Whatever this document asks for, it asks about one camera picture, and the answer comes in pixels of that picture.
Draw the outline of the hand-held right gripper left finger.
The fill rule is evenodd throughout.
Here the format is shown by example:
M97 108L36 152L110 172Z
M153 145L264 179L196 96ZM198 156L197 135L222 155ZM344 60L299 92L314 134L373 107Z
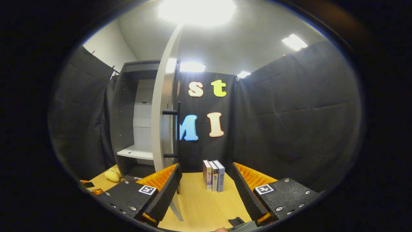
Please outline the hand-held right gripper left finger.
M104 205L157 227L172 203L181 178L181 165L177 163L138 181L124 180L95 195Z

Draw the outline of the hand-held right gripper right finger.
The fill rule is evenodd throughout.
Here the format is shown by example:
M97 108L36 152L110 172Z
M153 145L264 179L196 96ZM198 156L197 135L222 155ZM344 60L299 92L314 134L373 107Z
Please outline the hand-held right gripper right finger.
M275 179L237 162L231 163L231 178L247 213L258 227L291 216L319 194L292 178Z

